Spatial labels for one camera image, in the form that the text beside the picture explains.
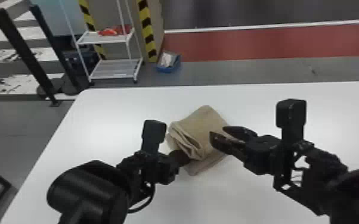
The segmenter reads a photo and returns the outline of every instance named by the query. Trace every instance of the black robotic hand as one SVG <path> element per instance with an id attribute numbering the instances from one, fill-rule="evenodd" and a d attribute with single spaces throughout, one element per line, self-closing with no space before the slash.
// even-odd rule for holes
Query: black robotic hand
<path id="1" fill-rule="evenodd" d="M 211 144 L 238 158 L 254 174 L 273 175 L 274 189 L 318 216 L 330 216 L 331 224 L 359 223 L 359 170 L 349 172 L 336 155 L 304 140 L 306 101 L 279 102 L 276 120 L 277 127 L 282 129 L 282 139 L 258 136 L 245 127 L 228 126 L 223 130 L 238 140 L 211 132 Z M 295 166 L 302 157 L 309 167 Z M 294 172 L 302 173 L 299 180 Z"/>
<path id="2" fill-rule="evenodd" d="M 167 185 L 178 174 L 178 163 L 158 152 L 165 133 L 164 123 L 147 120 L 141 149 L 116 167 L 95 160 L 60 175 L 47 193 L 48 204 L 61 213 L 59 223 L 121 224 L 149 205 L 155 184 Z"/>

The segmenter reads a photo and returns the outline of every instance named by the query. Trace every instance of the red object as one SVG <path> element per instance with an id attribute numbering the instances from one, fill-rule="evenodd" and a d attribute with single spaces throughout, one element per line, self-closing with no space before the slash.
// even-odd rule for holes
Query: red object
<path id="1" fill-rule="evenodd" d="M 125 24 L 124 29 L 125 29 L 125 33 L 128 34 L 131 32 L 132 26 L 130 24 Z M 117 32 L 118 35 L 124 35 L 124 30 L 122 29 L 122 25 L 118 25 L 114 30 Z"/>
<path id="2" fill-rule="evenodd" d="M 101 36 L 117 36 L 117 31 L 111 28 L 106 28 L 104 30 L 100 30 L 98 34 Z"/>
<path id="3" fill-rule="evenodd" d="M 183 61 L 359 56 L 359 25 L 172 33 L 163 49 Z"/>

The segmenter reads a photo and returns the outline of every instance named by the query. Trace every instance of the yellow and black striped pole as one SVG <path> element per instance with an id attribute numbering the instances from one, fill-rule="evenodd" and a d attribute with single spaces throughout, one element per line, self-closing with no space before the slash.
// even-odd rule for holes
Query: yellow and black striped pole
<path id="1" fill-rule="evenodd" d="M 142 37 L 145 40 L 146 52 L 149 62 L 157 62 L 156 43 L 153 36 L 153 28 L 151 26 L 150 11 L 147 0 L 137 0 L 139 8 L 139 18 L 142 24 Z"/>
<path id="2" fill-rule="evenodd" d="M 83 18 L 85 19 L 86 26 L 88 27 L 89 31 L 96 31 L 95 23 L 93 21 L 93 18 L 91 16 L 91 13 L 89 12 L 89 5 L 87 0 L 78 0 L 79 7 L 81 8 L 81 11 L 83 13 Z M 101 44 L 95 44 L 94 45 L 95 51 L 99 53 L 100 58 L 102 60 L 106 59 L 106 53 L 104 52 L 103 47 Z"/>

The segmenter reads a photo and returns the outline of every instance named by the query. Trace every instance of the wire shelf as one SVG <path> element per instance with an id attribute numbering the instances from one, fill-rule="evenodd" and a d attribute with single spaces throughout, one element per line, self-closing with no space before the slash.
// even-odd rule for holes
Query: wire shelf
<path id="1" fill-rule="evenodd" d="M 98 44 L 98 43 L 129 43 L 134 34 L 135 29 L 132 28 L 131 32 L 127 35 L 118 36 L 102 36 L 98 32 L 86 31 L 81 38 L 76 42 L 78 45 Z"/>
<path id="2" fill-rule="evenodd" d="M 91 79 L 133 78 L 136 80 L 143 58 L 100 60 L 93 69 Z"/>

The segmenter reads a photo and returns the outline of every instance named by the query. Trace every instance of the beige cloth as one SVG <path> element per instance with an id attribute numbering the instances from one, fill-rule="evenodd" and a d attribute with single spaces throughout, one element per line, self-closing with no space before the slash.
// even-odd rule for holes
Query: beige cloth
<path id="1" fill-rule="evenodd" d="M 220 162 L 225 154 L 211 146 L 209 132 L 221 133 L 227 122 L 210 106 L 197 109 L 183 120 L 172 122 L 166 136 L 171 150 L 183 150 L 191 163 L 184 166 L 189 175 L 198 173 Z"/>

